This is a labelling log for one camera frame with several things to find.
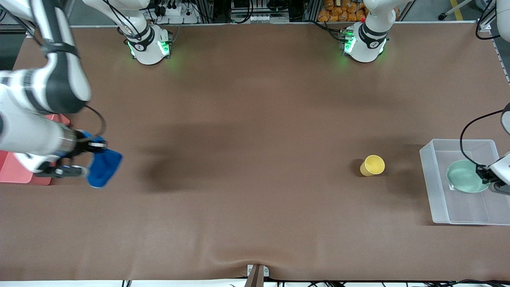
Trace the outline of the light green bowl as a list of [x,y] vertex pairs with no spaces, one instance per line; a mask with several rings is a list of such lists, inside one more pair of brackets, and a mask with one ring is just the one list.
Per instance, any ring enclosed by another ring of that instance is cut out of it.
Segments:
[[453,189],[467,194],[485,191],[489,183],[483,183],[477,174],[477,165],[470,160],[459,160],[448,166],[446,175]]

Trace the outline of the blue cloth with grey edge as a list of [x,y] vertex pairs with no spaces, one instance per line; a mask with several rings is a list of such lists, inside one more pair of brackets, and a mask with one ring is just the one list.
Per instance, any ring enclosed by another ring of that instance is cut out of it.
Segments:
[[107,151],[100,154],[93,154],[89,164],[88,175],[85,177],[88,184],[94,188],[103,188],[116,174],[123,156],[108,147]]

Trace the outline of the yellow cup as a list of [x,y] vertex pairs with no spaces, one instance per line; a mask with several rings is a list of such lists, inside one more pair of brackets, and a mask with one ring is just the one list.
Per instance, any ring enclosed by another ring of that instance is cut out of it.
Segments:
[[361,163],[359,171],[363,176],[370,177],[380,175],[385,170],[385,167],[386,164],[383,158],[378,155],[369,155]]

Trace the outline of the clear plastic bin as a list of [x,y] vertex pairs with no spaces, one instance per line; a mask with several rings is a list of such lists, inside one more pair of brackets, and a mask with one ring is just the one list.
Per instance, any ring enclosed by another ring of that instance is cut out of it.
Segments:
[[446,171],[466,154],[483,165],[499,160],[493,140],[433,139],[420,149],[432,220],[438,224],[510,226],[510,196],[485,191],[467,194],[452,188]]

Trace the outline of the pink plastic bin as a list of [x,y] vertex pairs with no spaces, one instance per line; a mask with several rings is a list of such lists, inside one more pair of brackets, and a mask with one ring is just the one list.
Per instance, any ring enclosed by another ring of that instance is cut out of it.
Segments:
[[43,170],[74,145],[69,123],[62,114],[0,111],[0,184],[49,185],[51,176],[44,177]]

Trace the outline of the white power strip with plugs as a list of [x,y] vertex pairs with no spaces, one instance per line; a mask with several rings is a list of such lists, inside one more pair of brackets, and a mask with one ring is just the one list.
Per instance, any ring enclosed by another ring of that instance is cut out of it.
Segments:
[[154,0],[155,24],[200,24],[198,7],[188,0]]

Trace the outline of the brown table mat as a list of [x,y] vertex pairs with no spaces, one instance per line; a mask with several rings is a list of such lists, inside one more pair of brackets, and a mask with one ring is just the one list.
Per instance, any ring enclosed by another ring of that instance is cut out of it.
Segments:
[[[91,106],[123,154],[83,178],[0,185],[0,280],[510,280],[510,227],[432,223],[419,150],[510,101],[474,25],[395,24],[362,64],[313,24],[182,27],[134,60],[75,28]],[[369,155],[380,175],[359,171]]]

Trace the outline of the orange snack packets pile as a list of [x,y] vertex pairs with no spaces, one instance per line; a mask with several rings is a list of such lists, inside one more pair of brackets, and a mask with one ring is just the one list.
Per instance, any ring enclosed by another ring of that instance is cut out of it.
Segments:
[[318,22],[360,22],[369,14],[363,0],[322,0]]

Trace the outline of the metal clamp bracket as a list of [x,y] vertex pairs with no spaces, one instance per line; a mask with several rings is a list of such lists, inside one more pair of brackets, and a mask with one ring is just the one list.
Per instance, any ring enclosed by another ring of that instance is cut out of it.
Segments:
[[263,274],[264,278],[270,277],[269,267],[265,265],[247,265],[246,277],[249,277],[253,271],[259,271],[260,274]]

